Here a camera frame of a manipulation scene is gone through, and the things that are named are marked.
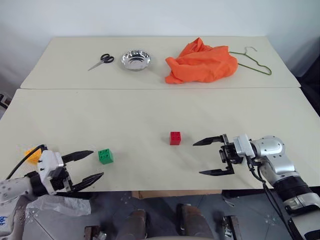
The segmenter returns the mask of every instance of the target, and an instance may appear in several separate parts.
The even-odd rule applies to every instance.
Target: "metal bowl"
[[[131,50],[123,54],[121,62],[126,69],[141,71],[148,67],[151,59],[147,52],[142,50]]]

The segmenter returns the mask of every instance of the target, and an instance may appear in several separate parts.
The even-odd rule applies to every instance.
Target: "red block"
[[[180,145],[181,134],[179,131],[170,132],[170,145]]]

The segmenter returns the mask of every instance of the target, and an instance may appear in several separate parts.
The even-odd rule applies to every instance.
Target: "green cube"
[[[102,164],[110,164],[114,162],[114,157],[109,148],[98,151],[98,155],[99,155],[99,161]]]

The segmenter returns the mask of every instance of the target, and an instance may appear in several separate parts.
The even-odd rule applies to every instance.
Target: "orange cloth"
[[[171,68],[165,78],[167,84],[209,83],[231,76],[238,68],[238,61],[229,54],[228,46],[204,45],[200,37],[185,46],[176,59],[168,57],[165,61]]]

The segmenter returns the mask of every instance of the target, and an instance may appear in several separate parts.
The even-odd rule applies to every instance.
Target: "wire hanger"
[[[244,50],[245,50],[244,53],[242,53],[242,52],[235,52],[235,51],[230,51],[229,53],[231,53],[231,54],[244,55],[244,56],[250,58],[251,60],[255,61],[255,63],[256,63],[258,66],[264,67],[264,68],[268,69],[269,72],[261,71],[261,70],[255,69],[255,68],[253,68],[253,67],[243,65],[243,64],[241,64],[241,63],[238,62],[238,64],[239,64],[240,66],[246,67],[246,68],[251,69],[251,70],[255,70],[255,71],[257,71],[257,72],[259,72],[259,73],[262,73],[262,74],[271,75],[271,74],[272,74],[272,71],[271,71],[271,69],[270,69],[269,67],[267,67],[267,66],[265,66],[265,65],[261,65],[257,60],[253,59],[252,57],[250,57],[250,56],[247,54],[248,48],[251,48],[251,49],[253,49],[253,50],[255,50],[255,51],[257,52],[257,50],[256,50],[253,46],[246,46],[246,47],[244,47]]]

